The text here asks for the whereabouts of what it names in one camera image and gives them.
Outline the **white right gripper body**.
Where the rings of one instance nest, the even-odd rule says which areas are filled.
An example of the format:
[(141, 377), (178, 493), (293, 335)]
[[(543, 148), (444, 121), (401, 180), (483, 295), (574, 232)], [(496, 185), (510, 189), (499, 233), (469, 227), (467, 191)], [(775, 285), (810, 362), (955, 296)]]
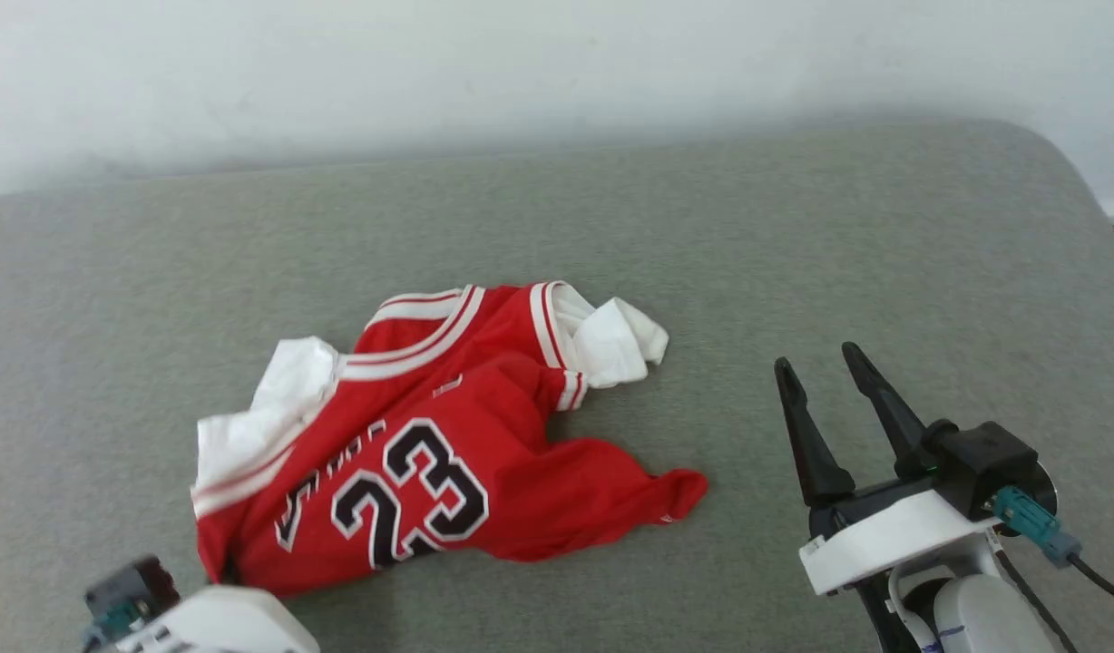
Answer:
[(844, 516), (846, 508), (863, 507), (864, 497), (846, 493), (839, 496), (814, 493), (803, 497), (811, 538), (798, 557), (815, 595), (851, 588), (905, 563), (918, 567), (960, 550), (971, 553), (973, 566), (980, 573), (994, 578), (1000, 575), (990, 544), (997, 518), (973, 522), (931, 488), (909, 491), (909, 486), (891, 483), (877, 487), (869, 493), (869, 500), (889, 499), (893, 495), (898, 500), (846, 526), (836, 523), (836, 518)]

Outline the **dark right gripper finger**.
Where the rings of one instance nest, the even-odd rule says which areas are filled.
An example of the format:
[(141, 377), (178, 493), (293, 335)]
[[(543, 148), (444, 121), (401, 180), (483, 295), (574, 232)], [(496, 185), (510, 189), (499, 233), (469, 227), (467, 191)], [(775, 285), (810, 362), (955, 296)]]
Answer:
[(856, 479), (836, 462), (807, 406), (805, 386), (786, 358), (774, 361), (774, 377), (803, 503), (817, 508), (852, 496)]
[(885, 437), (895, 452), (895, 474), (898, 479), (912, 480), (930, 474), (930, 454), (922, 447), (927, 427), (900, 393), (881, 376), (863, 348), (851, 340), (842, 345), (848, 372), (856, 381), (858, 392), (868, 398), (885, 430)]

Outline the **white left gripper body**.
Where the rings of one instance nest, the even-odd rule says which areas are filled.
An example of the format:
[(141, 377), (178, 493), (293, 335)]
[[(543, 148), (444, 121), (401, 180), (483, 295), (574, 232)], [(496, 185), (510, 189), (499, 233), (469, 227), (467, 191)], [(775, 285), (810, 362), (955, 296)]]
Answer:
[(212, 584), (113, 642), (113, 653), (321, 653), (321, 649), (270, 592)]

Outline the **red basketball jersey number 23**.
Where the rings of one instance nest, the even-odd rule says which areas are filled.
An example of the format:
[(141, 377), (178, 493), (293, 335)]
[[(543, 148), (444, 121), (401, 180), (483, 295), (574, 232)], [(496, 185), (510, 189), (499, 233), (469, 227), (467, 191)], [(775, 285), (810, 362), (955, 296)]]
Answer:
[(668, 331), (560, 280), (395, 295), (353, 350), (278, 340), (250, 406), (201, 419), (190, 488), (213, 583), (290, 596), (437, 552), (548, 561), (680, 522), (702, 472), (647, 472), (553, 415), (639, 382)]

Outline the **grey fabric sofa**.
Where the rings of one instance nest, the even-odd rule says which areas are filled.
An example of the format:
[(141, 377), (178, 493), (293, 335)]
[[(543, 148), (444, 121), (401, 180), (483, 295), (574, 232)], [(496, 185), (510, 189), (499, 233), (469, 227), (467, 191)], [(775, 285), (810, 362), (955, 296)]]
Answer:
[(1001, 423), (1114, 582), (1114, 228), (1005, 121), (652, 149), (371, 162), (0, 197), (0, 653), (75, 653), (82, 591), (154, 553), (204, 583), (198, 418), (280, 339), (346, 350), (405, 292), (569, 281), (670, 331), (665, 363), (553, 435), (706, 472), (688, 520), (540, 565), (461, 552), (290, 608), (326, 653), (860, 653), (818, 598), (772, 366), (856, 483), (892, 452), (840, 345), (925, 421)]

